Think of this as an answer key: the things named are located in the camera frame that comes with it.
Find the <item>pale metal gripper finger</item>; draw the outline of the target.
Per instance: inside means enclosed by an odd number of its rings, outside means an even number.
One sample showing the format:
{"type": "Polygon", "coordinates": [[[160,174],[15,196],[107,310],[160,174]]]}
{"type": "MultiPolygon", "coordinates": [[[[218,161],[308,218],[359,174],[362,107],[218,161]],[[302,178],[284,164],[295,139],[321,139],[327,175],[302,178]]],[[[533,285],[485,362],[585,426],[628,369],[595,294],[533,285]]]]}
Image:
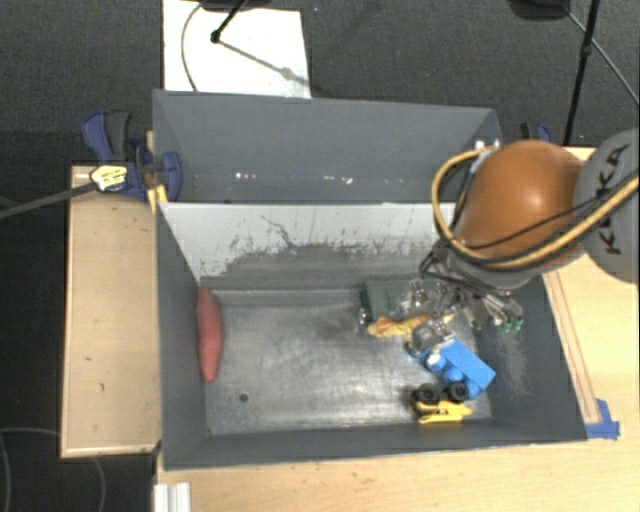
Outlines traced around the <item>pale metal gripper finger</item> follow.
{"type": "Polygon", "coordinates": [[[428,320],[413,329],[409,337],[409,351],[423,353],[452,336],[452,331],[443,319],[428,320]]]}
{"type": "Polygon", "coordinates": [[[440,313],[447,308],[448,288],[438,280],[411,281],[396,301],[397,313],[440,313]]]}

